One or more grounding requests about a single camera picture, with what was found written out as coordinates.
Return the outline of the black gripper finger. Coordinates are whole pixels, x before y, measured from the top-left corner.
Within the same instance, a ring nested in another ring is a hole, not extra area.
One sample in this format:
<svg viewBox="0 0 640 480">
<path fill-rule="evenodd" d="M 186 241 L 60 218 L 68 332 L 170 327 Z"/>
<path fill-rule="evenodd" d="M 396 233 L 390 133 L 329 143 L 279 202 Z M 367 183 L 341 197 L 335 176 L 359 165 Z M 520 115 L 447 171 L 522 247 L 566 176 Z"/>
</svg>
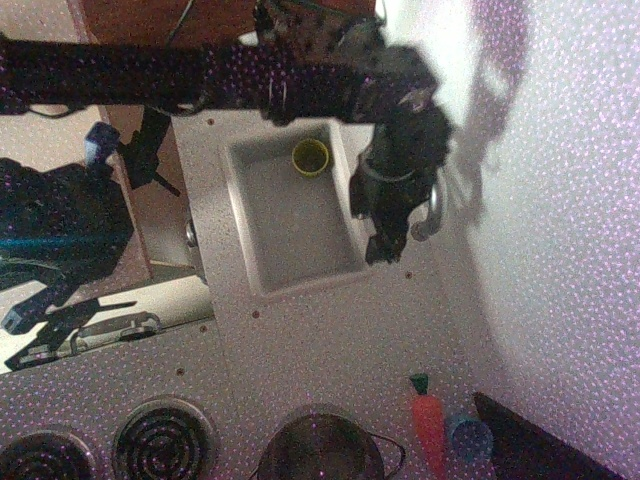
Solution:
<svg viewBox="0 0 640 480">
<path fill-rule="evenodd" d="M 365 261 L 368 265 L 386 262 L 389 264 L 400 261 L 407 244 L 406 229 L 399 231 L 376 231 L 368 240 Z"/>
</svg>

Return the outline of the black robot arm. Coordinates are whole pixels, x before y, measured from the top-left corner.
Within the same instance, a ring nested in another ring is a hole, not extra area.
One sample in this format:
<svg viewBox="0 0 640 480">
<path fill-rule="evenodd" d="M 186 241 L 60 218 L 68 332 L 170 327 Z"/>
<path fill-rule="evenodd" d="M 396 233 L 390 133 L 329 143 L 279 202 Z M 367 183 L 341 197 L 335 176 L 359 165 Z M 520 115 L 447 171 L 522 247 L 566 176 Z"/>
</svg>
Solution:
<svg viewBox="0 0 640 480">
<path fill-rule="evenodd" d="M 349 182 L 351 215 L 373 224 L 368 264 L 399 261 L 409 218 L 427 202 L 452 126 L 439 83 L 413 47 L 389 44 L 373 16 L 316 1 L 259 1 L 258 41 L 199 48 L 3 39 L 1 111 L 35 104 L 145 105 L 172 116 L 256 110 L 278 126 L 299 118 L 370 124 Z"/>
</svg>

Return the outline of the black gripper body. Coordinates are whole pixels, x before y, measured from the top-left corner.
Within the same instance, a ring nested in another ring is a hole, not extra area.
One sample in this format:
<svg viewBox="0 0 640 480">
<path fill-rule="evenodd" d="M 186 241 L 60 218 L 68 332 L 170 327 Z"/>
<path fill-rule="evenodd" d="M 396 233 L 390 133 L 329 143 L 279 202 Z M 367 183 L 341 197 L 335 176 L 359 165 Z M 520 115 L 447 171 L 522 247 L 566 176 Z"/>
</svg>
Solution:
<svg viewBox="0 0 640 480">
<path fill-rule="evenodd" d="M 349 180 L 350 215 L 366 225 L 370 239 L 405 238 L 409 217 L 419 206 L 429 204 L 435 190 L 433 169 L 384 175 L 369 161 L 360 160 Z"/>
</svg>

